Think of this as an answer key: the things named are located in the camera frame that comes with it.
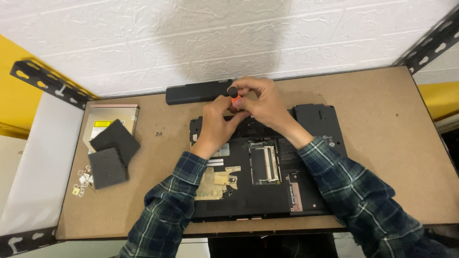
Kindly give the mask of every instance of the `hand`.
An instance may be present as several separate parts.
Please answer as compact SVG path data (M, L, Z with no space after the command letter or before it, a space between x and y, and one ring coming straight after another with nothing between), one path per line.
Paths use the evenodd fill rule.
M245 76L234 81L231 86L237 87L238 94L241 96L253 90L258 97L258 101L245 97L239 98L234 101L233 107L249 111L257 121L283 135L297 149L306 146L314 139L288 113L272 80Z
M202 109L201 133L191 147L191 153L209 159L233 135L236 126L250 116L250 112L237 113L230 121L225 121L223 113L231 106L231 98L218 96L212 103Z

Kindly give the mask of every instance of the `ventilation grille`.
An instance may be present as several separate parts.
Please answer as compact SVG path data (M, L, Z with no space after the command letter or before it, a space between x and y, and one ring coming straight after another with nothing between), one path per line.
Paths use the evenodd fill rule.
M291 170L291 169L300 169L297 164L281 164L281 170Z
M220 200L207 202L208 211L224 211L244 209L249 205L248 200Z

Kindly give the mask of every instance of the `foam block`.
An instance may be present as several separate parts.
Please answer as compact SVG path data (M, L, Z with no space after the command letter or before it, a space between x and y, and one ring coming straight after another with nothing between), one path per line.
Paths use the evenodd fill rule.
M140 148L138 141L121 124L119 119L113 121L107 129L92 139L90 144L95 151L117 148L126 166L128 166L129 161Z
M94 188L100 189L128 180L126 165L116 148L94 152L88 155L91 164Z

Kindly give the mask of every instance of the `person's right hand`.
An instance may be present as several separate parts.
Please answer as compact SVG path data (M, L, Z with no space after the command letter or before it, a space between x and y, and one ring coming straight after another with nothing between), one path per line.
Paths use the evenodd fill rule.
M288 113L272 80L245 76L234 81L231 86L237 87L238 94L241 96L253 90L258 97L258 101L245 97L236 99L233 107L249 111L257 121L283 135L297 149L314 139Z

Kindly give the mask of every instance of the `gray foam sponge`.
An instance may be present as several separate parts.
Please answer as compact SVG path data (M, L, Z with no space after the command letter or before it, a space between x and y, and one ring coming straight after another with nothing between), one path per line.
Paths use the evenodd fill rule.
M126 165L117 148L94 152L88 156L95 189L116 185L128 180Z

